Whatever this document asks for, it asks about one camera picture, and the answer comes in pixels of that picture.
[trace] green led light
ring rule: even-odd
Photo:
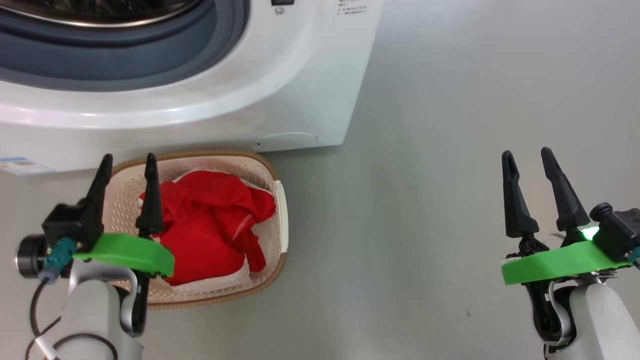
[[[600,228],[597,226],[588,227],[587,229],[582,230],[582,234],[587,240],[593,240],[593,236],[598,232]]]

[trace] woven basket rim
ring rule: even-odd
[[[206,158],[206,157],[210,157],[210,156],[241,156],[241,157],[245,157],[245,158],[251,158],[253,160],[258,161],[259,163],[261,163],[262,165],[264,165],[264,167],[267,168],[267,170],[269,171],[269,173],[271,174],[271,176],[273,177],[274,181],[279,181],[280,180],[280,175],[278,175],[278,172],[275,170],[275,168],[273,167],[273,165],[271,163],[269,163],[267,161],[267,159],[265,159],[264,157],[258,155],[258,154],[254,154],[252,152],[246,152],[246,151],[184,151],[184,152],[174,152],[174,153],[170,153],[170,154],[164,154],[164,155],[156,155],[156,159],[158,162],[160,161],[164,161],[164,160],[174,160],[174,159],[184,159],[184,158]],[[130,168],[130,167],[135,167],[138,165],[142,165],[145,164],[147,162],[146,158],[138,158],[138,159],[133,159],[133,160],[129,160],[129,161],[125,161],[123,163],[120,163],[118,165],[116,165],[115,167],[113,167],[112,171],[111,171],[111,176],[115,176],[117,175],[119,172]],[[276,264],[276,268],[273,270],[273,273],[271,273],[271,275],[260,285],[256,286],[255,288],[251,288],[251,289],[247,289],[244,291],[240,291],[238,293],[234,293],[234,294],[230,294],[230,295],[224,295],[224,296],[220,296],[220,297],[212,297],[209,299],[200,299],[200,300],[190,300],[190,301],[182,301],[182,302],[160,302],[160,303],[153,303],[153,304],[147,304],[147,309],[149,310],[177,310],[177,309],[189,309],[192,307],[200,307],[200,306],[208,306],[208,305],[214,305],[214,304],[221,304],[223,302],[229,302],[232,300],[237,300],[237,299],[241,299],[243,297],[248,297],[251,295],[255,295],[257,293],[262,292],[263,290],[265,290],[266,288],[268,288],[269,286],[271,286],[271,284],[273,284],[273,282],[276,280],[276,278],[280,275],[280,272],[282,271],[282,268],[284,267],[284,263],[287,259],[287,253],[283,252],[280,254],[280,257],[278,258],[278,263]]]

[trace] connector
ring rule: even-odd
[[[60,277],[62,269],[71,262],[75,253],[76,243],[71,238],[58,240],[45,259],[42,271],[38,274],[40,281],[48,279],[49,284],[53,284]]]
[[[640,247],[636,247],[629,254],[629,262],[632,263],[636,268],[640,270]]]

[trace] white washing machine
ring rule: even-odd
[[[339,145],[383,0],[0,0],[0,168]]]

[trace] label sticker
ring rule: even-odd
[[[338,0],[338,15],[367,13],[369,0]]]
[[[0,170],[4,170],[15,175],[36,175],[57,172],[52,168],[38,164],[37,162],[31,161],[27,158],[0,159]]]

